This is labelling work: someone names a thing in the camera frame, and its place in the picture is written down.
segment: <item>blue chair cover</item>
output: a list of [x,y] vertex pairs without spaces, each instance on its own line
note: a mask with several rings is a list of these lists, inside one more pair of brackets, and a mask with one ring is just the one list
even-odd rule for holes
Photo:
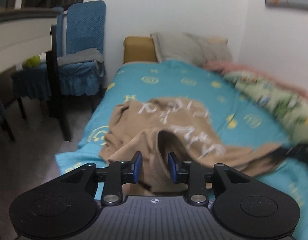
[[[62,55],[63,9],[60,10],[56,26],[57,56]],[[67,13],[67,54],[97,48],[103,53],[106,5],[103,1],[76,3]],[[69,64],[59,67],[62,95],[95,95],[101,84],[103,64],[94,61]],[[51,96],[46,64],[38,68],[25,69],[12,75],[15,96],[47,100]]]

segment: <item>metal bolt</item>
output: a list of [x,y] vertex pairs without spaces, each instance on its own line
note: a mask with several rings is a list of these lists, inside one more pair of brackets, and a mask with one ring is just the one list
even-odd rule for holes
[[191,196],[191,201],[196,203],[202,203],[206,200],[206,197],[203,195],[193,195]]
[[105,201],[105,202],[107,202],[107,203],[114,203],[114,202],[116,202],[116,201],[118,201],[118,196],[117,195],[112,195],[112,194],[110,194],[110,195],[106,195],[104,198],[103,198],[103,200]]

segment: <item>black circular pad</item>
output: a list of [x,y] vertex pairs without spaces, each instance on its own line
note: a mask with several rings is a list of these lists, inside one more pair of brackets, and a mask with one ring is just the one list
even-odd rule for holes
[[241,201],[241,209],[253,217],[268,217],[277,211],[277,204],[268,197],[250,196]]
[[69,184],[35,188],[18,196],[10,206],[10,219],[16,232],[30,238],[71,236],[86,228],[96,214],[94,199]]
[[256,239],[287,236],[300,217],[292,197],[259,181],[229,186],[215,200],[213,213],[230,231]]

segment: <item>pillow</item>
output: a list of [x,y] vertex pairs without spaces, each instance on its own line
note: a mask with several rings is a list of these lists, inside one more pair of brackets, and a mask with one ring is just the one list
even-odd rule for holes
[[201,67],[207,60],[231,60],[227,39],[190,33],[151,33],[158,62],[176,59]]

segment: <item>gray cloth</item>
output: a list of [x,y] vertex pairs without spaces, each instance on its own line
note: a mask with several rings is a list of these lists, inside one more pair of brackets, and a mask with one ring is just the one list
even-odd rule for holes
[[102,64],[104,62],[102,54],[97,48],[85,49],[79,52],[58,57],[58,66],[96,61]]
[[176,59],[202,67],[207,60],[231,60],[226,39],[197,36],[190,33],[151,33],[158,62]]

